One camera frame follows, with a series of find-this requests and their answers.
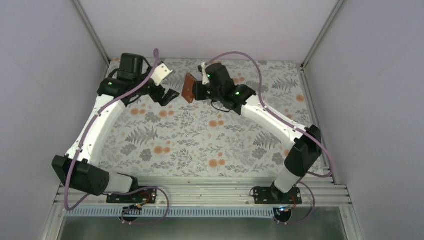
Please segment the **brown leather card holder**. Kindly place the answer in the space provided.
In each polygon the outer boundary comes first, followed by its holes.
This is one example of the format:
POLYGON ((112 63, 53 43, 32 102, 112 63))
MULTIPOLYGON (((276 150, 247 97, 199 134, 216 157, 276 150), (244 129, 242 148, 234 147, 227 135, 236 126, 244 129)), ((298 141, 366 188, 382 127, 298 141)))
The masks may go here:
POLYGON ((195 82, 196 82, 196 79, 194 78, 194 76, 191 73, 187 72, 185 75, 185 80, 184 80, 181 96, 189 104, 191 104, 195 99, 195 95, 193 94, 195 82))

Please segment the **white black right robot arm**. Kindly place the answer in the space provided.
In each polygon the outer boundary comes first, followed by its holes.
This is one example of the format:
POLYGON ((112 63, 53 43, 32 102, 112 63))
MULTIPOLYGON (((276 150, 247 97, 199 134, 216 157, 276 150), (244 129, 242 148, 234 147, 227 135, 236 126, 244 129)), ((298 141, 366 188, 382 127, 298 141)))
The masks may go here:
POLYGON ((221 63, 202 62, 198 71, 202 79, 193 82, 190 94, 193 100, 220 103, 225 112, 235 112, 256 122, 290 147, 282 170, 270 187, 275 196, 288 194, 322 155, 320 129, 290 120, 268 106, 249 86, 236 85, 221 63))

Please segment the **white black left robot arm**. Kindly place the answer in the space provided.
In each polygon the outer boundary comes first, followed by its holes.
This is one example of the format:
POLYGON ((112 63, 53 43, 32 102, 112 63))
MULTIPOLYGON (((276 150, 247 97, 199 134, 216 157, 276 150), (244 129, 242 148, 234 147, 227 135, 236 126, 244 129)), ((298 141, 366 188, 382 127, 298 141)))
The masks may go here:
POLYGON ((150 96, 164 107, 179 96, 161 85, 173 72, 160 60, 153 67, 141 55, 121 55, 119 67, 100 83, 93 110, 77 140, 65 155, 52 160, 64 186, 94 196, 128 193, 135 188, 134 177, 99 167, 101 153, 115 122, 137 97, 150 96))

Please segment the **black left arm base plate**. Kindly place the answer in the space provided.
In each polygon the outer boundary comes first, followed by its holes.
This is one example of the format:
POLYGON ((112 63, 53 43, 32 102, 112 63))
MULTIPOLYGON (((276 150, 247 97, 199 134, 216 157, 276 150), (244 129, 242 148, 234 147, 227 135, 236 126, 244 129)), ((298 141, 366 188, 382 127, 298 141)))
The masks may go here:
POLYGON ((139 187, 133 193, 126 194, 110 194, 106 198, 108 204, 155 204, 158 189, 153 186, 139 187))

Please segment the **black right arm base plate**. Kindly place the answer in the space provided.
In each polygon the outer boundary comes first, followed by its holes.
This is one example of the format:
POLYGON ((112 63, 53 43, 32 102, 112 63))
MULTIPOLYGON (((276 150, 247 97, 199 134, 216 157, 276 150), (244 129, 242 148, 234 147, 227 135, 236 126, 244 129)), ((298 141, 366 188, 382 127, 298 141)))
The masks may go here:
POLYGON ((276 188, 255 186, 249 195, 256 205, 300 205, 303 203, 298 187, 293 187, 288 193, 282 193, 276 188))

